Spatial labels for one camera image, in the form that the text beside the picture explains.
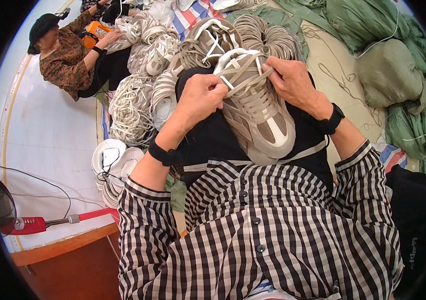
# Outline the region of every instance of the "striped tarp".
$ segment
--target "striped tarp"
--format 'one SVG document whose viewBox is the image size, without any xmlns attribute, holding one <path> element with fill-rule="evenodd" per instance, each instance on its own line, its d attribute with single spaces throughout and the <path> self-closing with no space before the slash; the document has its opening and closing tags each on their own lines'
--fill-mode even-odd
<svg viewBox="0 0 426 300">
<path fill-rule="evenodd" d="M 226 13 L 221 13 L 213 9 L 213 3 L 216 0 L 197 0 L 187 11 L 181 11 L 178 8 L 172 8 L 174 13 L 173 27 L 180 35 L 183 41 L 190 29 L 200 20 L 214 17 L 224 19 Z"/>
</svg>

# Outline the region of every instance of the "brown patterned shirt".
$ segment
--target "brown patterned shirt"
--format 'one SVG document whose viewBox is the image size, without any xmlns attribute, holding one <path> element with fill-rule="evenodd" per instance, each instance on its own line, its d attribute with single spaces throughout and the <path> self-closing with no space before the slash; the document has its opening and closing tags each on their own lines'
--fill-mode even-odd
<svg viewBox="0 0 426 300">
<path fill-rule="evenodd" d="M 86 69 L 85 56 L 90 52 L 78 37 L 91 21 L 87 10 L 67 26 L 59 30 L 60 46 L 53 53 L 40 59 L 40 71 L 44 80 L 64 89 L 78 101 L 78 91 L 86 90 L 93 82 L 94 68 Z"/>
</svg>

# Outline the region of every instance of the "black hat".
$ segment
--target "black hat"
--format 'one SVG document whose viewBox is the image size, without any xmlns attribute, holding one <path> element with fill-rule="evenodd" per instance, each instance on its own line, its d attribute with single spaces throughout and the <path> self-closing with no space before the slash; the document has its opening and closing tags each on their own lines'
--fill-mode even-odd
<svg viewBox="0 0 426 300">
<path fill-rule="evenodd" d="M 53 15 L 52 13 L 45 13 L 42 15 L 30 30 L 30 47 L 28 48 L 29 54 L 39 54 L 36 48 L 36 43 L 46 34 L 53 29 L 60 21 L 60 16 Z"/>
</svg>

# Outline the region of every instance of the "shoe tongue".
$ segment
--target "shoe tongue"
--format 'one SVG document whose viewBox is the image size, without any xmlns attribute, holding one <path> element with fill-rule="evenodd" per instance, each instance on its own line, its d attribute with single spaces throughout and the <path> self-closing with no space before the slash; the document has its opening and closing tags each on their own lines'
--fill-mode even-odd
<svg viewBox="0 0 426 300">
<path fill-rule="evenodd" d="M 206 54 L 210 51 L 211 47 L 215 43 L 215 37 L 212 36 L 211 33 L 209 33 L 208 31 L 203 30 L 198 37 L 198 42 L 199 42 L 198 46 L 201 48 L 201 51 L 203 51 L 203 53 Z M 221 49 L 219 43 L 211 52 L 211 54 L 223 54 L 223 53 L 224 52 Z"/>
<path fill-rule="evenodd" d="M 239 70 L 241 67 L 243 67 L 247 62 L 248 59 L 250 59 L 252 57 L 251 54 L 243 54 L 238 56 L 237 58 L 232 59 L 227 65 L 225 70 L 232 70 L 232 69 L 237 69 Z M 250 63 L 249 65 L 250 68 L 255 68 L 255 70 L 252 71 L 245 71 L 243 72 L 243 74 L 240 75 L 240 77 L 238 77 L 238 79 L 232 83 L 232 85 L 235 87 L 238 84 L 242 83 L 243 81 L 258 75 L 258 66 L 256 65 L 255 61 L 252 61 L 252 63 Z M 226 80 L 230 80 L 231 78 L 233 78 L 233 76 L 236 75 L 236 73 L 229 73 L 229 74 L 225 74 L 224 77 L 226 78 Z"/>
</svg>

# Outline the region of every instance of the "black pants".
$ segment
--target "black pants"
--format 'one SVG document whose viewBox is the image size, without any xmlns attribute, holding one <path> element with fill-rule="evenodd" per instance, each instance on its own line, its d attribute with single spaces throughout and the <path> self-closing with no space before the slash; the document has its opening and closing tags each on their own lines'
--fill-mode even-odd
<svg viewBox="0 0 426 300">
<path fill-rule="evenodd" d="M 186 81 L 190 77 L 194 74 L 212 74 L 213 70 L 214 68 L 204 69 L 198 67 L 184 71 L 183 75 L 176 82 L 176 99 L 180 99 Z M 287 103 L 286 107 L 296 125 L 296 141 L 293 150 L 283 159 L 292 158 L 297 153 L 313 147 L 325 139 L 325 135 L 318 127 L 318 121 L 293 105 Z M 209 158 L 219 160 L 249 160 L 219 109 L 188 132 L 186 142 L 187 144 L 182 144 L 179 148 L 185 166 L 203 164 Z M 326 147 L 318 153 L 293 160 L 288 165 L 298 166 L 310 171 L 332 192 L 333 175 L 331 174 L 326 158 Z M 189 187 L 203 173 L 186 172 L 186 186 Z"/>
<path fill-rule="evenodd" d="M 108 90 L 115 91 L 125 77 L 130 75 L 128 71 L 128 58 L 131 47 L 113 52 L 98 58 L 95 63 L 95 75 L 90 87 L 78 91 L 78 97 L 89 98 L 94 96 L 109 79 Z"/>
</svg>

